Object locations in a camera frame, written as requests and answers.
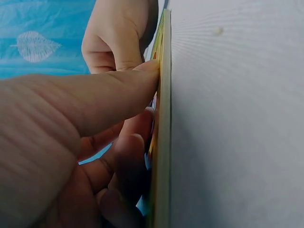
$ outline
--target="blue cloth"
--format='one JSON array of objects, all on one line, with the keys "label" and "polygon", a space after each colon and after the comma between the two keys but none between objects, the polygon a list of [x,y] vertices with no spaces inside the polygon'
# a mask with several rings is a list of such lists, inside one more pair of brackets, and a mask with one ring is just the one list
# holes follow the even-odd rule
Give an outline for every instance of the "blue cloth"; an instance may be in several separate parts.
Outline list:
[{"label": "blue cloth", "polygon": [[0,78],[89,73],[81,42],[95,0],[1,0]]}]

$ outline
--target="white leaf print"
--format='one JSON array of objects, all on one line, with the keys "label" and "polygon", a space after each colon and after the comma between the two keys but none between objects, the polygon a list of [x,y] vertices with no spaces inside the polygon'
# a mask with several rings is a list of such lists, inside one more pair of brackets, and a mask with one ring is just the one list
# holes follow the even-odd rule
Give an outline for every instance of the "white leaf print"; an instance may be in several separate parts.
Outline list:
[{"label": "white leaf print", "polygon": [[53,54],[60,44],[46,39],[35,31],[28,31],[17,37],[17,44],[11,47],[18,47],[20,55],[28,62],[38,63],[47,59]]}]

